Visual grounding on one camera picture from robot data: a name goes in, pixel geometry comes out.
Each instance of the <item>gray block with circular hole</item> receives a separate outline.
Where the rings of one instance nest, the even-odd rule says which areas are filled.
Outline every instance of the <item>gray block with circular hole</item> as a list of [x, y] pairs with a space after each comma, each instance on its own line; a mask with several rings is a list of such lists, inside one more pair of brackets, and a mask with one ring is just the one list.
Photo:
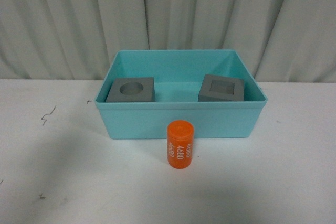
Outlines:
[[244, 80], [206, 74], [198, 94], [199, 102], [243, 101]]
[[116, 78], [106, 102], [155, 102], [154, 78]]

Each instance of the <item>black mark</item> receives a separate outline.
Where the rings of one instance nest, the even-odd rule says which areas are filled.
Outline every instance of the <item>black mark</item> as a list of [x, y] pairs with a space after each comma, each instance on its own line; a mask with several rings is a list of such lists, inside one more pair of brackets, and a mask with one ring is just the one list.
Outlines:
[[55, 108], [56, 108], [56, 106], [54, 107], [53, 111], [51, 111], [49, 114], [45, 114], [44, 116], [42, 116], [41, 120], [44, 121], [43, 124], [42, 124], [42, 126], [44, 126], [45, 123], [47, 122], [47, 119], [44, 119], [44, 117], [45, 117], [46, 115], [51, 115], [51, 114], [54, 112]]

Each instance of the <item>square recess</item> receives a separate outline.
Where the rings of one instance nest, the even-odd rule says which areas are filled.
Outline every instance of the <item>square recess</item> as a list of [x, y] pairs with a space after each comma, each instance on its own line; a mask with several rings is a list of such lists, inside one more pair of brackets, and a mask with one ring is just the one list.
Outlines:
[[243, 101], [244, 80], [206, 74], [198, 94], [199, 102]]

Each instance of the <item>teal plastic bin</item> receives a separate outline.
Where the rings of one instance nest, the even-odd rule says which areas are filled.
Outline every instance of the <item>teal plastic bin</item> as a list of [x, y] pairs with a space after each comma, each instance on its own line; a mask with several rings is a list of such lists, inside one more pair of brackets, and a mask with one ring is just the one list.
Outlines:
[[[243, 79], [244, 101], [198, 102], [205, 74]], [[156, 102], [105, 102], [125, 77], [154, 77]], [[248, 137], [267, 97], [234, 50], [133, 50], [117, 53], [95, 102], [111, 138], [166, 138], [179, 119], [196, 138], [223, 138]]]

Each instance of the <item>scuff mark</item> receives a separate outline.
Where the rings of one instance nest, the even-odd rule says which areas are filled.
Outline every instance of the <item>scuff mark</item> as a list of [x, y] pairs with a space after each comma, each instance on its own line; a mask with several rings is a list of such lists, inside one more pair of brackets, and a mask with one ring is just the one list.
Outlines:
[[296, 197], [298, 198], [299, 202], [301, 202], [301, 198], [300, 198], [300, 196], [299, 196], [297, 193], [295, 193], [295, 195], [296, 195]]
[[43, 124], [42, 124], [42, 126], [44, 126], [44, 125], [46, 124], [46, 122], [47, 122], [47, 119], [44, 119], [44, 117], [45, 117], [46, 115], [51, 115], [51, 114], [55, 111], [55, 108], [56, 108], [56, 106], [54, 107], [54, 109], [53, 109], [50, 113], [45, 114], [44, 116], [42, 116], [41, 120], [44, 121]]
[[218, 207], [219, 205], [218, 204], [205, 204], [207, 207]]
[[67, 198], [63, 198], [63, 201], [62, 201], [59, 205], [62, 206], [62, 205], [64, 205], [64, 204], [68, 203], [68, 202], [69, 202], [69, 201], [68, 201]]

